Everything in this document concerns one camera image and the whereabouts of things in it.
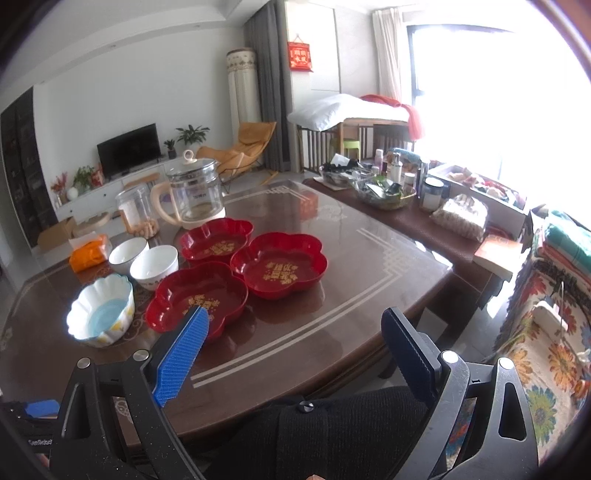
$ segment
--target plastic bag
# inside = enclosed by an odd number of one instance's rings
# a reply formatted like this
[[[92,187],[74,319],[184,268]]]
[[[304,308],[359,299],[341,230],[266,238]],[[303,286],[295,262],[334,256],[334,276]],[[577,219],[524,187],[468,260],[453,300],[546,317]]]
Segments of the plastic bag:
[[[471,240],[482,242],[488,209],[486,205],[465,193],[446,201],[431,218],[443,228]]]
[[[70,255],[70,266],[74,273],[100,265],[109,259],[111,242],[106,235],[98,235],[95,240],[77,248]]]

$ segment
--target dark wardrobe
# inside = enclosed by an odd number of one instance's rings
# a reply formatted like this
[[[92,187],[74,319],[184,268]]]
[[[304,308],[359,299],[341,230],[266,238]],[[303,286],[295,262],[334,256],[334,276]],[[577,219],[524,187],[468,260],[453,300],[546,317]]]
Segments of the dark wardrobe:
[[[2,156],[17,217],[31,247],[39,234],[57,223],[47,193],[33,118],[33,89],[27,90],[0,115]]]

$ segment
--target window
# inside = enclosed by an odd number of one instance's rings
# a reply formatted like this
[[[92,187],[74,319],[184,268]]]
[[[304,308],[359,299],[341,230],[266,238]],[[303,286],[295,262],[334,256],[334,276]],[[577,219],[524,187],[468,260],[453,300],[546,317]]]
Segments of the window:
[[[413,103],[426,128],[416,151],[591,226],[581,178],[591,160],[591,85],[558,33],[413,25],[408,38]]]

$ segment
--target flower-shaped tray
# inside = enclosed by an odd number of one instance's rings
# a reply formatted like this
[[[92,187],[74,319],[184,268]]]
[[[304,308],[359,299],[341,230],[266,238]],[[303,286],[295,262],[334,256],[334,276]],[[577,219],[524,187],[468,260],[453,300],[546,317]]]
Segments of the flower-shaped tray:
[[[321,279],[328,267],[321,250],[322,243],[315,236],[265,233],[236,252],[230,267],[252,293],[276,300],[306,290]]]
[[[207,341],[211,341],[242,314],[247,298],[245,283],[232,274],[230,267],[206,262],[166,277],[146,309],[145,322],[152,330],[168,332],[189,308],[199,305],[209,314]]]
[[[181,253],[191,265],[206,261],[228,264],[232,255],[248,243],[253,229],[246,220],[210,220],[180,238]]]

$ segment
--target book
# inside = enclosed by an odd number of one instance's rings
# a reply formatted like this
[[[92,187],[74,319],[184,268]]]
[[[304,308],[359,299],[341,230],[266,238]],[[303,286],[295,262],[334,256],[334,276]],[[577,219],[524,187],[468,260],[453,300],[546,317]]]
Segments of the book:
[[[513,271],[519,267],[522,245],[498,235],[487,236],[474,254],[474,263],[493,272],[505,281],[511,281]]]

